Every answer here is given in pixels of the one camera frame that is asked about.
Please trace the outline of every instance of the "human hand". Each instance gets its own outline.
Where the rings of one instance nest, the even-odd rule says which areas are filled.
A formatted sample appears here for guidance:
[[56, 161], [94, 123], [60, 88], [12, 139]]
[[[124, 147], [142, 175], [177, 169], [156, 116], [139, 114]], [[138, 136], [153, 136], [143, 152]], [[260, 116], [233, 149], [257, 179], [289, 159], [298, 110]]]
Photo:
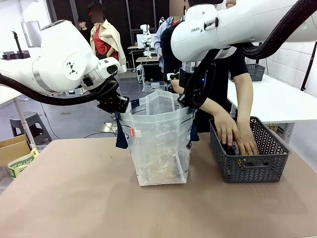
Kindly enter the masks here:
[[237, 140], [240, 154], [246, 155], [258, 155], [258, 147], [254, 140], [253, 133], [250, 129], [249, 121], [238, 121], [237, 128], [239, 131], [240, 139]]
[[240, 136], [237, 124], [225, 109], [221, 108], [213, 116], [218, 138], [223, 145], [227, 144], [228, 146], [232, 146], [233, 137], [236, 142], [237, 140], [239, 141]]

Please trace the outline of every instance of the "red label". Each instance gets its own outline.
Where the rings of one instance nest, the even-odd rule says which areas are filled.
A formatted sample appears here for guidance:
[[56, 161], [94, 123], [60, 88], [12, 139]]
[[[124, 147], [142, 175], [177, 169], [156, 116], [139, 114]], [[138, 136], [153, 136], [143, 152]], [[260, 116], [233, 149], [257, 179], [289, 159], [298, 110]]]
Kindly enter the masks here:
[[130, 135], [131, 135], [132, 137], [135, 137], [134, 128], [130, 128]]

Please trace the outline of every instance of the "translucent plastic bag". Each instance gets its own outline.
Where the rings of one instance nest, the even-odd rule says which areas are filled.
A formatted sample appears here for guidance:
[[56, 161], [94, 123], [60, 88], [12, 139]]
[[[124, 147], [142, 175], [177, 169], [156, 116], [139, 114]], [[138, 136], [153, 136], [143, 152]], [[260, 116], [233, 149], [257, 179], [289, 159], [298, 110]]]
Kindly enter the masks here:
[[121, 114], [140, 186], [186, 183], [194, 111], [182, 108], [178, 97], [155, 91]]

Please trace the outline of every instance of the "person in black shirt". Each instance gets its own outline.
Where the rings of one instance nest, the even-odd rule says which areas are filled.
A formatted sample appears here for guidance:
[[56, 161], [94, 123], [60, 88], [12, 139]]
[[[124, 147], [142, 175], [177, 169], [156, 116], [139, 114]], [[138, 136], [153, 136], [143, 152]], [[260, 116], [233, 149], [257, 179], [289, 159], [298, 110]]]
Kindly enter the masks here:
[[82, 18], [78, 19], [79, 26], [81, 28], [80, 33], [85, 37], [86, 41], [90, 45], [90, 30], [86, 27], [86, 21], [83, 20]]
[[[165, 77], [167, 73], [174, 73], [174, 70], [179, 69], [182, 64], [174, 56], [170, 46], [171, 35], [175, 27], [177, 26], [167, 28], [161, 37]], [[250, 129], [253, 86], [246, 67], [245, 57], [237, 49], [233, 55], [223, 59], [216, 59], [214, 63], [216, 72], [211, 92], [203, 106], [196, 112], [194, 120], [197, 132], [209, 132], [209, 119], [214, 117], [217, 133], [223, 144], [232, 146], [233, 141], [236, 141], [241, 155], [256, 155], [258, 154], [258, 149]], [[227, 102], [229, 72], [237, 88], [239, 104], [237, 122], [224, 109]], [[179, 80], [172, 80], [171, 84], [174, 92], [184, 92], [184, 88], [179, 86]]]

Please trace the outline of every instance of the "white wall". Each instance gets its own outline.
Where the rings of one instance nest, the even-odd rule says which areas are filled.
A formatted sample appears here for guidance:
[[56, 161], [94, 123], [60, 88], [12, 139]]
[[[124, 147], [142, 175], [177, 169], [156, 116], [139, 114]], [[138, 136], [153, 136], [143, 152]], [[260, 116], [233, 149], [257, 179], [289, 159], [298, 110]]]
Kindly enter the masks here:
[[22, 50], [36, 52], [35, 48], [28, 48], [21, 27], [22, 21], [39, 21], [43, 28], [50, 24], [45, 0], [5, 0], [0, 1], [0, 54], [7, 51], [18, 51], [18, 47], [11, 31], [18, 34]]
[[[315, 43], [285, 43], [267, 59], [268, 74], [301, 88]], [[266, 67], [265, 60], [260, 64]], [[317, 97], [317, 59], [314, 60], [305, 91]], [[317, 122], [295, 123], [290, 146], [317, 171]]]

